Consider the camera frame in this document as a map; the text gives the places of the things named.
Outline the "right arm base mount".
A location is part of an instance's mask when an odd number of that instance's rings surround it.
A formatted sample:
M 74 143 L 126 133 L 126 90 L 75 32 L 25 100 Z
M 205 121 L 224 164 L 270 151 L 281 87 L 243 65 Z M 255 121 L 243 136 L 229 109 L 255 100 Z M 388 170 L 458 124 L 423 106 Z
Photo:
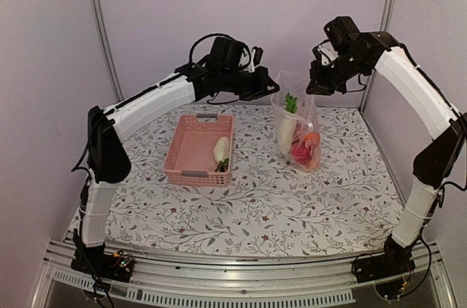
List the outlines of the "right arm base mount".
M 415 269 L 412 249 L 416 241 L 402 247 L 389 236 L 384 243 L 383 254 L 359 255 L 352 262 L 351 272 L 358 283 L 409 273 Z

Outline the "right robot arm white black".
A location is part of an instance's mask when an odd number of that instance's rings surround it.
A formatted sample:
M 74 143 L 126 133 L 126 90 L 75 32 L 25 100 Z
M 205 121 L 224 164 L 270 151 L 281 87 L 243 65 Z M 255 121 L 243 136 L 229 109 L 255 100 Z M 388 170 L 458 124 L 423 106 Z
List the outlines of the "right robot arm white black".
M 356 75 L 377 72 L 383 76 L 417 113 L 432 142 L 413 162 L 414 181 L 398 224 L 385 243 L 394 247 L 381 255 L 377 269 L 392 276 L 406 262 L 399 249 L 411 247 L 430 220 L 437 198 L 449 184 L 447 178 L 466 140 L 466 115 L 440 93 L 411 59 L 405 45 L 387 32 L 340 31 L 325 27 L 326 41 L 336 52 L 321 55 L 315 47 L 310 83 L 306 92 L 330 96 L 347 92 L 347 81 Z

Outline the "pink plastic basket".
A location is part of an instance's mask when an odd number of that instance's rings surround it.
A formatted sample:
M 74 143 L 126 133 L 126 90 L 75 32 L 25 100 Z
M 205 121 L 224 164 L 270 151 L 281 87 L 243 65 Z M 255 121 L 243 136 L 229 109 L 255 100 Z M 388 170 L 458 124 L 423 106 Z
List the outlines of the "pink plastic basket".
M 169 183 L 225 187 L 231 176 L 231 162 L 220 167 L 215 160 L 214 149 L 219 139 L 228 139 L 226 158 L 230 160 L 233 135 L 232 115 L 182 115 L 164 164 Z

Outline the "clear zip top bag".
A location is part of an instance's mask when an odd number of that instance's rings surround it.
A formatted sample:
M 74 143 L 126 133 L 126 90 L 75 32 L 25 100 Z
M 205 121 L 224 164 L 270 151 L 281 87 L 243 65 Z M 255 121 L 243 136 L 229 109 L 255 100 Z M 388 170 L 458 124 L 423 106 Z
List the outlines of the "clear zip top bag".
M 286 114 L 285 111 L 285 95 L 290 93 L 298 99 L 298 111 L 294 114 L 296 120 L 296 127 L 294 131 L 293 141 L 291 147 L 296 143 L 305 144 L 304 137 L 311 132 L 317 132 L 320 134 L 320 127 L 317 118 L 317 110 L 314 102 L 314 96 L 306 93 L 306 87 L 309 84 L 308 77 L 300 72 L 288 72 L 281 70 L 275 77 L 275 82 L 280 86 L 280 90 L 273 94 L 270 98 L 271 106 L 274 111 L 274 132 L 277 141 L 278 125 L 282 115 Z M 321 155 L 321 140 L 320 146 L 313 148 L 312 160 L 308 166 L 301 166 L 295 163 L 290 155 L 283 155 L 288 162 L 293 164 L 295 167 L 305 171 L 313 172 L 320 165 Z

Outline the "red apple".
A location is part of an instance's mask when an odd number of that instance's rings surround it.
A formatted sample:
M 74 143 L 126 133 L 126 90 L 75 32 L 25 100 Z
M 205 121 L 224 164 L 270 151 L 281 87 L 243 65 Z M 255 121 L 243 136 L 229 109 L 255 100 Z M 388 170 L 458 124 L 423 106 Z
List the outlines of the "red apple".
M 308 166 L 313 156 L 313 146 L 305 144 L 294 144 L 290 149 L 290 155 L 295 163 L 301 166 Z

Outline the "white radish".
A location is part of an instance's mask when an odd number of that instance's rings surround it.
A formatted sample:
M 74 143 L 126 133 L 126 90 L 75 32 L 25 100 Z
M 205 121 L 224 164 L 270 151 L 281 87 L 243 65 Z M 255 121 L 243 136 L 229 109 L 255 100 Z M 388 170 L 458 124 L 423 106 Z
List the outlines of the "white radish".
M 285 111 L 286 114 L 282 115 L 279 120 L 277 141 L 281 154 L 288 154 L 292 145 L 294 131 L 296 127 L 296 120 L 294 114 L 298 111 L 298 99 L 290 93 L 285 95 Z
M 226 136 L 219 138 L 213 150 L 216 172 L 226 172 L 230 162 L 230 139 Z

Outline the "orange tangerine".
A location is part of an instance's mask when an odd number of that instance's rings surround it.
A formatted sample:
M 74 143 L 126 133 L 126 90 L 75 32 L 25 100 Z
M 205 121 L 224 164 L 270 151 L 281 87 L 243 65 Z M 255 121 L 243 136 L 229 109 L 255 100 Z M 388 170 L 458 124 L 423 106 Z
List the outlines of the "orange tangerine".
M 305 147 L 306 148 L 309 148 L 309 147 L 313 147 L 313 148 L 316 148 L 316 147 L 319 147 L 320 146 L 320 134 L 317 133 L 317 132 L 311 132 L 311 133 L 308 133 L 305 137 L 304 137 L 304 142 L 305 142 Z

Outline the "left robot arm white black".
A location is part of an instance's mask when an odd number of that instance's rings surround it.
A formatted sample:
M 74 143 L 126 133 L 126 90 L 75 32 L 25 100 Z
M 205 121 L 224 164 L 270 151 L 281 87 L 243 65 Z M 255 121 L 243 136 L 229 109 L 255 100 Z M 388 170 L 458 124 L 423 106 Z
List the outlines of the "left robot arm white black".
M 129 175 L 131 162 L 124 142 L 148 123 L 185 104 L 219 93 L 252 101 L 278 92 L 265 66 L 209 68 L 190 62 L 164 80 L 118 104 L 88 112 L 88 137 L 82 156 L 73 167 L 87 174 L 80 202 L 80 223 L 74 230 L 76 247 L 84 247 L 80 262 L 92 274 L 108 269 L 108 258 L 96 247 L 104 244 L 110 204 L 119 184 Z

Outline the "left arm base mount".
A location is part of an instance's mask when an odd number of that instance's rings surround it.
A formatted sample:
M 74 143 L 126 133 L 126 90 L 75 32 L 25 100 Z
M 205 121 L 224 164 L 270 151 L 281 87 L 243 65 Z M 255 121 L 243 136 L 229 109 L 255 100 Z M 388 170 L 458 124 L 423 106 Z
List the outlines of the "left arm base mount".
M 108 279 L 129 283 L 134 270 L 134 257 L 130 253 L 118 250 L 113 254 L 105 253 L 105 244 L 87 247 L 81 240 L 79 231 L 74 229 L 75 245 L 71 268 L 94 276 L 96 279 Z

